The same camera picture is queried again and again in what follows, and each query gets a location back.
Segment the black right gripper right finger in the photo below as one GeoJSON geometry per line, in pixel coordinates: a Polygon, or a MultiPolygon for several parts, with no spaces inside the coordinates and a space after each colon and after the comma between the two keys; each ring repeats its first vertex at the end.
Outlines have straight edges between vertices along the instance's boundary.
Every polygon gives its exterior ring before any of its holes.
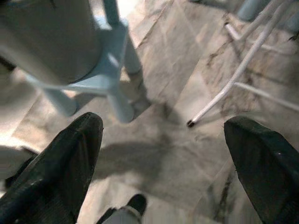
{"type": "Polygon", "coordinates": [[[224,124],[238,178],[263,224],[299,224],[299,152],[244,116],[224,124]]]}

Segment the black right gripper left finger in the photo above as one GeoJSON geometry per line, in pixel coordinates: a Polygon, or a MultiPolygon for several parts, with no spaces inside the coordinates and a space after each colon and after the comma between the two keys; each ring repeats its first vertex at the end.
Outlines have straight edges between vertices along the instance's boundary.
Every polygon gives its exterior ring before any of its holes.
{"type": "Polygon", "coordinates": [[[95,113],[77,117],[36,156],[0,198],[0,224],[75,224],[103,136],[95,113]]]}

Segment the light blue plastic table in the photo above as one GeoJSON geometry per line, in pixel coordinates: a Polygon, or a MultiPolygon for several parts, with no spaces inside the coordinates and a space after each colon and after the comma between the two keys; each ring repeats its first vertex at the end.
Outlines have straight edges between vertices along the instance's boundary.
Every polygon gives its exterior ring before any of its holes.
{"type": "Polygon", "coordinates": [[[238,82],[240,76],[245,72],[247,66],[254,58],[254,55],[258,52],[259,49],[265,49],[273,51],[283,55],[293,55],[294,50],[284,49],[282,47],[277,47],[274,45],[267,45],[265,41],[270,36],[273,29],[280,22],[285,12],[289,9],[290,5],[295,0],[271,0],[268,5],[261,11],[261,13],[253,20],[253,22],[244,30],[243,33],[238,33],[234,26],[230,22],[224,24],[224,29],[227,31],[229,37],[235,42],[245,41],[265,20],[267,23],[262,30],[261,34],[255,41],[251,41],[252,47],[249,49],[248,53],[228,81],[228,83],[222,88],[222,90],[193,118],[191,118],[187,123],[187,127],[194,127],[201,118],[206,115],[219,101],[221,101],[229,91],[237,86],[241,89],[248,90],[258,96],[267,98],[279,105],[282,105],[286,108],[292,109],[296,112],[299,112],[299,105],[291,103],[290,101],[283,100],[281,98],[276,98],[269,94],[266,91],[253,87],[249,84],[238,82]]]}

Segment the light blue plastic chair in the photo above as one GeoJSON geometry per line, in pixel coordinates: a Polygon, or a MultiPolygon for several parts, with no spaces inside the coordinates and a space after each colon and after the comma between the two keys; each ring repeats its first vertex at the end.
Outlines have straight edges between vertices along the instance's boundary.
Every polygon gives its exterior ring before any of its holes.
{"type": "Polygon", "coordinates": [[[95,16],[89,0],[0,0],[0,56],[63,114],[77,111],[64,91],[78,91],[105,96],[128,123],[134,111],[120,88],[121,70],[133,75],[142,65],[117,1],[102,2],[105,16],[95,16]]]}

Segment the small light blue chair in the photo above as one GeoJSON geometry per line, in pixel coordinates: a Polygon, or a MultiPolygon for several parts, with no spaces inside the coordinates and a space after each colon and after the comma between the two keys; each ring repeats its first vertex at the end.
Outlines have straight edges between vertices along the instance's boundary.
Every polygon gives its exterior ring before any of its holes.
{"type": "MultiPolygon", "coordinates": [[[[237,16],[241,21],[253,21],[270,2],[271,0],[245,0],[237,16]]],[[[290,6],[279,27],[291,33],[299,32],[299,0],[295,0],[290,6]]]]}

